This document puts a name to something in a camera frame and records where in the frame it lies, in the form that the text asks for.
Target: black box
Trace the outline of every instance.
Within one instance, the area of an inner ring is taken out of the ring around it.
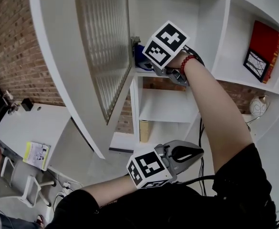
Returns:
[[[26,111],[30,111],[33,107],[33,103],[30,101],[29,98],[24,98],[21,105],[23,106],[24,110],[26,110]]]

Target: white desk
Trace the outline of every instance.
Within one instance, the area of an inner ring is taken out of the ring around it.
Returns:
[[[0,122],[0,140],[21,157],[25,155],[27,142],[51,146],[45,164],[47,170],[70,118],[66,107],[34,104],[31,111],[25,111],[21,106],[12,115],[6,113]]]

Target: red book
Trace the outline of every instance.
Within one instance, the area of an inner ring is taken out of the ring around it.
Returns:
[[[279,32],[259,21],[255,21],[249,49],[266,61],[267,67],[260,81],[267,83],[279,54]]]

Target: white cabinet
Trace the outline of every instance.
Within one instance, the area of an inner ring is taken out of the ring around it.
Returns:
[[[144,45],[167,20],[190,36],[188,46],[219,80],[267,91],[271,105],[253,122],[258,141],[279,117],[279,57],[271,79],[260,83],[242,64],[255,20],[279,31],[279,0],[30,0],[39,44],[58,91],[99,157],[109,147],[136,149],[185,140],[198,108],[191,89],[144,89],[134,67],[131,37]],[[114,133],[130,89],[134,135]],[[140,143],[139,121],[151,122]]]

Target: gray office chair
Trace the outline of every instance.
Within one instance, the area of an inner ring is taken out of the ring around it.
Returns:
[[[41,188],[49,185],[55,187],[56,183],[54,181],[39,183],[38,180],[41,178],[42,172],[38,168],[22,160],[13,165],[12,161],[5,157],[0,174],[0,198],[18,198],[33,208],[37,198],[40,197],[48,207],[51,207],[51,202],[41,193]]]

